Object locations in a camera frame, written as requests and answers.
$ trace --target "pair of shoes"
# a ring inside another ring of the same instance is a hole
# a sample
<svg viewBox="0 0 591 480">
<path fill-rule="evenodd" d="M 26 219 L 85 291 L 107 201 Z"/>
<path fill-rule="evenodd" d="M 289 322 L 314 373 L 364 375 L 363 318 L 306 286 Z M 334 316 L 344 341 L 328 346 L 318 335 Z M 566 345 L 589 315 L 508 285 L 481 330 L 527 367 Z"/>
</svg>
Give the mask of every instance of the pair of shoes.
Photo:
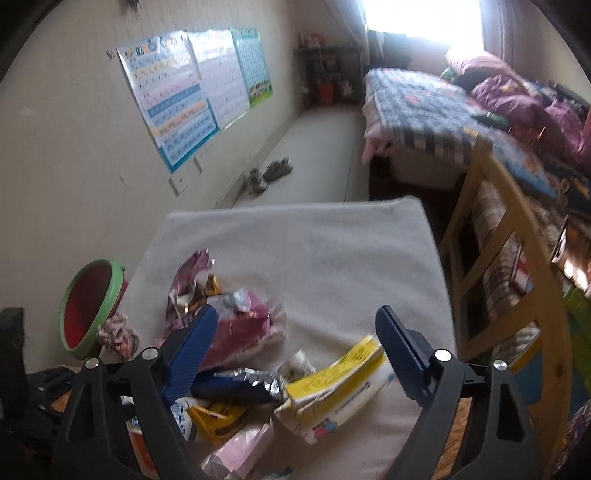
<svg viewBox="0 0 591 480">
<path fill-rule="evenodd" d="M 268 187 L 267 182 L 259 172 L 258 168 L 253 168 L 246 179 L 246 188 L 251 195 L 260 195 Z"/>
<path fill-rule="evenodd" d="M 293 167 L 290 165 L 289 157 L 285 157 L 283 160 L 275 160 L 267 167 L 266 172 L 263 174 L 263 179 L 267 182 L 279 180 L 281 177 L 289 175 L 293 171 Z"/>
</svg>

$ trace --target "green rim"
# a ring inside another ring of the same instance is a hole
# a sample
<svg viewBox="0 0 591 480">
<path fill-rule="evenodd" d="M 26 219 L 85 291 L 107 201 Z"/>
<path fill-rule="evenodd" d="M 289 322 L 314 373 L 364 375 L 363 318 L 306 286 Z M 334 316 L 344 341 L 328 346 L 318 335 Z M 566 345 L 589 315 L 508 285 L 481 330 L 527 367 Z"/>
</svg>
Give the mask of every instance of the green rim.
<svg viewBox="0 0 591 480">
<path fill-rule="evenodd" d="M 78 279 L 82 276 L 82 274 L 87 271 L 88 269 L 98 265 L 98 264 L 108 264 L 111 267 L 111 282 L 109 283 L 109 288 L 107 288 L 107 292 L 105 294 L 105 298 L 103 303 L 100 305 L 99 311 L 96 314 L 96 317 L 90 328 L 84 335 L 82 341 L 76 345 L 74 348 L 70 348 L 68 342 L 66 341 L 66 334 L 64 332 L 64 315 L 66 312 L 66 304 L 68 303 L 68 299 L 70 298 L 70 293 L 72 293 L 72 289 Z M 117 262 L 112 260 L 95 260 L 94 262 L 89 263 L 85 266 L 82 270 L 80 270 L 76 276 L 72 279 L 68 288 L 66 289 L 66 293 L 64 293 L 64 297 L 61 300 L 61 307 L 60 307 L 60 336 L 61 336 L 61 344 L 64 346 L 66 351 L 78 359 L 84 359 L 87 357 L 90 349 L 95 344 L 96 341 L 96 333 L 98 332 L 99 328 L 103 326 L 105 320 L 109 317 L 109 314 L 113 310 L 113 306 L 117 302 L 119 298 L 119 293 L 121 292 L 121 287 L 123 286 L 124 282 L 124 268 L 119 265 Z"/>
</svg>

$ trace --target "tiled floor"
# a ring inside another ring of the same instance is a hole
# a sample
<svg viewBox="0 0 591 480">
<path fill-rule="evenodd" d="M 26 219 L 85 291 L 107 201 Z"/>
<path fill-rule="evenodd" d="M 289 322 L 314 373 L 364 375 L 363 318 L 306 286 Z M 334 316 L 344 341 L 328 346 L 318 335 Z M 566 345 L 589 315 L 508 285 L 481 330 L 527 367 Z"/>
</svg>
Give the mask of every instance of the tiled floor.
<svg viewBox="0 0 591 480">
<path fill-rule="evenodd" d="M 367 201 L 369 168 L 361 165 L 364 131 L 359 105 L 305 111 L 261 170 L 272 160 L 289 157 L 293 172 L 258 197 L 244 192 L 235 206 Z"/>
</svg>

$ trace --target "silver screw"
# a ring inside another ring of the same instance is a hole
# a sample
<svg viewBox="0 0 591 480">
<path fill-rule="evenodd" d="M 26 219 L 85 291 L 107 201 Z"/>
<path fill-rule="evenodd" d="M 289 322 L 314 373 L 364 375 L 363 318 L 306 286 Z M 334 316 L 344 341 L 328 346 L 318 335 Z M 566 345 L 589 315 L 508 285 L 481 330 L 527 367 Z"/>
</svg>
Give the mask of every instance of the silver screw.
<svg viewBox="0 0 591 480">
<path fill-rule="evenodd" d="M 495 360 L 492 366 L 501 372 L 507 370 L 507 364 L 503 360 Z"/>
<path fill-rule="evenodd" d="M 147 348 L 142 352 L 142 358 L 144 360 L 154 360 L 158 356 L 158 349 Z"/>
<path fill-rule="evenodd" d="M 99 366 L 99 359 L 98 358 L 89 358 L 86 363 L 84 364 L 84 366 L 88 369 L 88 370 L 92 370 L 93 368 L 96 368 Z"/>
<path fill-rule="evenodd" d="M 449 362 L 452 359 L 452 355 L 450 352 L 442 348 L 435 352 L 435 358 L 440 362 Z"/>
</svg>

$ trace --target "baseboard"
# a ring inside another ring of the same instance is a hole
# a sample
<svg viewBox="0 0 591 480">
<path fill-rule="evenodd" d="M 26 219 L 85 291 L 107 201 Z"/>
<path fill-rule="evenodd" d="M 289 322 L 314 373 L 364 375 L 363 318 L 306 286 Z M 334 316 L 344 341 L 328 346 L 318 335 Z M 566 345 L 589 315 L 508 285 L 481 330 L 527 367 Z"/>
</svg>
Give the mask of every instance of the baseboard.
<svg viewBox="0 0 591 480">
<path fill-rule="evenodd" d="M 283 136 L 287 133 L 287 131 L 291 128 L 291 126 L 296 122 L 298 117 L 300 116 L 301 111 L 297 111 L 294 115 L 291 115 L 287 120 L 285 120 L 279 128 L 275 129 L 267 141 L 263 148 L 259 150 L 259 152 L 254 155 L 244 171 L 238 176 L 236 180 L 232 183 L 230 188 L 222 195 L 222 197 L 216 203 L 216 209 L 227 209 L 232 208 L 238 197 L 242 194 L 244 190 L 244 182 L 245 179 L 252 168 L 259 168 L 263 162 L 267 159 L 267 157 L 271 154 L 273 149 L 277 146 L 279 141 L 283 138 Z"/>
</svg>

